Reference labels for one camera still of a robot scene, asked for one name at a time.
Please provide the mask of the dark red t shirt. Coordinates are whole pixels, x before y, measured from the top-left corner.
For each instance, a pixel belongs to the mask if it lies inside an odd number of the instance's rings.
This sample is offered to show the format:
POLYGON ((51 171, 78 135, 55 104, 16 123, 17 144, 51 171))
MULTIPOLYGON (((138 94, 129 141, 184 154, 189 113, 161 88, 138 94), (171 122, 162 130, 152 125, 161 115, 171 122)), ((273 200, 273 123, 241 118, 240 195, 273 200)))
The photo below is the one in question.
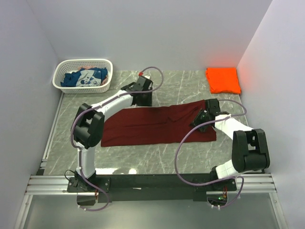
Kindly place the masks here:
POLYGON ((126 108, 104 124, 102 147, 179 143, 205 101, 162 107, 126 108))

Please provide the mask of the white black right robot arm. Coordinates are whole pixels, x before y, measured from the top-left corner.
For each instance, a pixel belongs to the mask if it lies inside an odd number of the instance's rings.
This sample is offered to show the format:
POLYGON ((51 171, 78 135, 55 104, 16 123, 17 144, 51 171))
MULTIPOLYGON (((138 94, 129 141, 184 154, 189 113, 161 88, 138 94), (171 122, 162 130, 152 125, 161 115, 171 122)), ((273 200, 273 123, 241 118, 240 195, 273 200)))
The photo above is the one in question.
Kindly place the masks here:
POLYGON ((266 135, 262 129, 254 129, 235 119, 235 114, 222 111, 218 99, 208 99, 204 102, 190 126, 200 132, 206 132, 209 127, 226 134, 232 140, 231 159, 215 166, 210 172, 208 182, 193 181, 194 187, 212 185, 219 189, 225 185, 235 187, 238 175, 249 171, 264 170, 270 166, 270 157, 266 135))

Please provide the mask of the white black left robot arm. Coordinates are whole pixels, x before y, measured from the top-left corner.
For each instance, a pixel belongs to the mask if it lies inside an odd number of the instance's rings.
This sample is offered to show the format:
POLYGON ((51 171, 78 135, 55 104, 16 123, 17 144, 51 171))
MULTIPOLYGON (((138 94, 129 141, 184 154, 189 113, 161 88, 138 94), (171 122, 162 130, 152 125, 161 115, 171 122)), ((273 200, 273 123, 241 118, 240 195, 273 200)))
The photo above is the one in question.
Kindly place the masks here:
POLYGON ((79 107, 71 136, 78 150, 75 177, 85 185, 93 183, 96 176, 95 148, 101 142, 105 121, 122 109, 132 105, 152 105, 153 82, 148 76, 139 76, 136 82, 122 87, 113 96, 97 103, 79 107))

